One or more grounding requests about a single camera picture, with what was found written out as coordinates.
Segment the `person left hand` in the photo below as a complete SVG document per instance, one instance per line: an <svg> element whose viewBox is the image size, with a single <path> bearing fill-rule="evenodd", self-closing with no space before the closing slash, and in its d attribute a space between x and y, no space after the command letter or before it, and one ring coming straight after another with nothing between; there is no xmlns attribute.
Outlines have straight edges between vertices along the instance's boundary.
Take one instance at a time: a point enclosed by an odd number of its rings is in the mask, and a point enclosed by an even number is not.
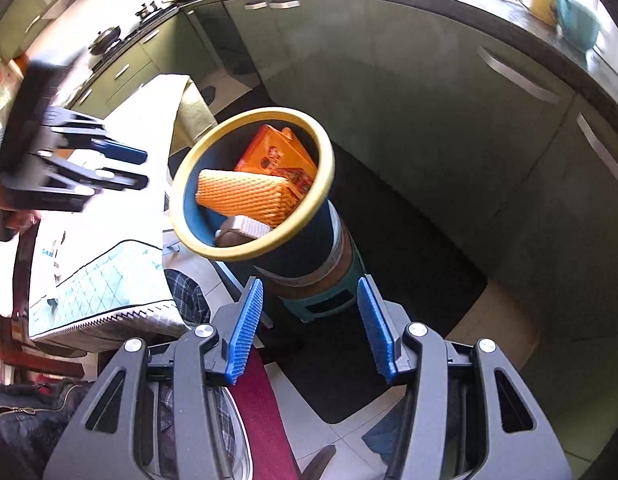
<svg viewBox="0 0 618 480"><path fill-rule="evenodd" d="M0 234L21 234L38 224L41 214L35 209L18 206L12 196L0 185Z"/></svg>

